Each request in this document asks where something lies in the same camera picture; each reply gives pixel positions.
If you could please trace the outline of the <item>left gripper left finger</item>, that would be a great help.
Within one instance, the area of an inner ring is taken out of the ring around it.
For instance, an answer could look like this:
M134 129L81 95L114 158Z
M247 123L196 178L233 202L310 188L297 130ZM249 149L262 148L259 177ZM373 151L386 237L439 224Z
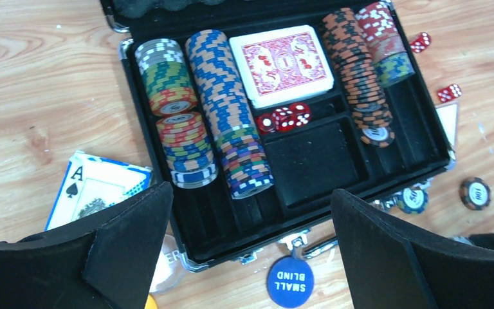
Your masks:
M172 202L163 182L61 227L0 241L0 308L143 308Z

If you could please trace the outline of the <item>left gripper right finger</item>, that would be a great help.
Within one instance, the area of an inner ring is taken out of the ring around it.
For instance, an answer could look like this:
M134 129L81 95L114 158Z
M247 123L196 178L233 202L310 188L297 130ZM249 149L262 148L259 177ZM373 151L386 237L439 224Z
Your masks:
M494 233L440 236L343 189L331 214L355 308L494 308Z

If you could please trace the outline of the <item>black orange 100 chip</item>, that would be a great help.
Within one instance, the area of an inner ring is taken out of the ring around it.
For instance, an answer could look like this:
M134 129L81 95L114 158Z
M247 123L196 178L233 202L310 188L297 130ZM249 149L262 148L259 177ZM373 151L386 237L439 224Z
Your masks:
M491 203L489 185L479 177L465 178L459 187L459 196L463 205L472 211L481 211Z

